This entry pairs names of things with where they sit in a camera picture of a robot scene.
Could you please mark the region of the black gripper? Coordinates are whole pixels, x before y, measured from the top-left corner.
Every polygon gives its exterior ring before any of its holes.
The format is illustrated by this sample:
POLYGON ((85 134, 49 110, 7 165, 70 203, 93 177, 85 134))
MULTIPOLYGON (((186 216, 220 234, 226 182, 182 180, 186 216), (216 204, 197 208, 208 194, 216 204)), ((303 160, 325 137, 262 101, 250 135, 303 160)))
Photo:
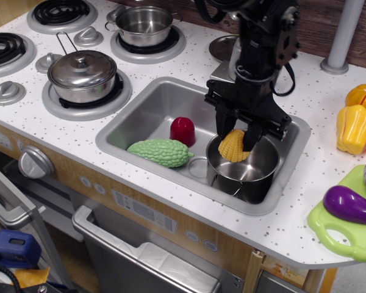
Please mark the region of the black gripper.
POLYGON ((269 81, 226 82, 210 79, 206 83, 205 102, 216 110, 217 134, 223 140, 241 121, 247 125, 243 151, 250 152, 262 136, 282 140, 292 122, 275 102, 269 81))

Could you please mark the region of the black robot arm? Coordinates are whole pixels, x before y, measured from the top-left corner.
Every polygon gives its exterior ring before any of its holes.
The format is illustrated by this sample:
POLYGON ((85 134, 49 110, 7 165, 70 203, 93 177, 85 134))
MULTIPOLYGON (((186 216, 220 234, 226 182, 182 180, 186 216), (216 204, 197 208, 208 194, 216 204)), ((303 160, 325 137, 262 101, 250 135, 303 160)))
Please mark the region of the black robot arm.
POLYGON ((267 134, 282 140, 292 119, 275 103, 279 72, 297 57, 297 1, 195 1, 201 17, 219 23, 227 13, 239 18, 241 52, 234 65, 235 81, 210 79, 205 100, 215 106, 217 134, 224 139, 237 120, 248 125, 244 151, 251 151, 267 134))

